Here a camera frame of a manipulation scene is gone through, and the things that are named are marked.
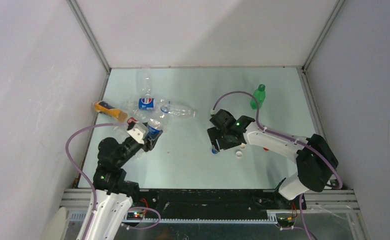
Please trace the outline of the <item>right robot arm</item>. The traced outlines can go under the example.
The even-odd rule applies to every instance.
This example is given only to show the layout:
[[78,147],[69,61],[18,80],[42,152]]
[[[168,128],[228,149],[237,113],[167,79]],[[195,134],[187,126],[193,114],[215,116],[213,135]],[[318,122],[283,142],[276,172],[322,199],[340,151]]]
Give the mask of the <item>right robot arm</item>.
[[296,164],[296,173],[285,178],[274,194],[274,204],[287,209],[294,199],[307,191],[322,192],[339,164],[326,140],[318,134],[311,137],[287,135],[260,125],[252,117],[235,119],[230,112],[213,111],[207,130],[212,152],[243,145],[253,145],[275,152]]

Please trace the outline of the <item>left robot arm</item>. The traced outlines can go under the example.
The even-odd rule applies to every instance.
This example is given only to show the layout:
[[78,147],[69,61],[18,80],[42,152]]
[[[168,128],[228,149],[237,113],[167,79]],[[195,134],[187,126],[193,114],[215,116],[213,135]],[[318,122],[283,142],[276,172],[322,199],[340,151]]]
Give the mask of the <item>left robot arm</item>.
[[125,179],[123,165],[140,150],[151,151],[162,131],[149,134],[143,143],[131,136],[119,143],[107,137],[98,144],[97,168],[92,178],[92,196],[79,240],[112,240],[130,208],[141,202],[139,184]]

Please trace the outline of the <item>clear crushed plastic bottle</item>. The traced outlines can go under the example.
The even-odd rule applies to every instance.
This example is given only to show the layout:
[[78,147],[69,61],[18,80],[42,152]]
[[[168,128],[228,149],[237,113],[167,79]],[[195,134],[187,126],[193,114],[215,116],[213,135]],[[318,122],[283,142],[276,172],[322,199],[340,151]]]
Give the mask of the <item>clear crushed plastic bottle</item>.
[[144,122],[143,124],[148,128],[148,135],[145,138],[145,142],[143,144],[142,149],[145,152],[149,152],[149,151],[152,151],[154,149],[154,147],[156,146],[161,135],[164,133],[164,130],[154,128],[148,122]]

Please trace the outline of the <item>green bottle cap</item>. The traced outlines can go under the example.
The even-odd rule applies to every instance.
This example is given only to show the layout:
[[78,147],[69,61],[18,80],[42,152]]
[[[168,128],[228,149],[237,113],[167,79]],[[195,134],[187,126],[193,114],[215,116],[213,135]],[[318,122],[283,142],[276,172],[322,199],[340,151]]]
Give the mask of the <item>green bottle cap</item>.
[[265,86],[264,84],[260,84],[260,85],[258,86],[257,90],[260,91],[260,92],[264,92],[264,91],[265,91],[265,88],[266,88],[266,86]]

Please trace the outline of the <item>green plastic bottle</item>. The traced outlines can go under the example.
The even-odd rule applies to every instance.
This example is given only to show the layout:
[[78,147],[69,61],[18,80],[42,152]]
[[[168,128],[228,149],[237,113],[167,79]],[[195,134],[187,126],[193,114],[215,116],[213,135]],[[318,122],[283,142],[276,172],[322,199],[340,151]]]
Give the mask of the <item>green plastic bottle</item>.
[[265,91],[258,91],[258,88],[252,94],[254,99],[250,101],[250,106],[253,110],[260,109],[263,106],[264,100],[266,99]]

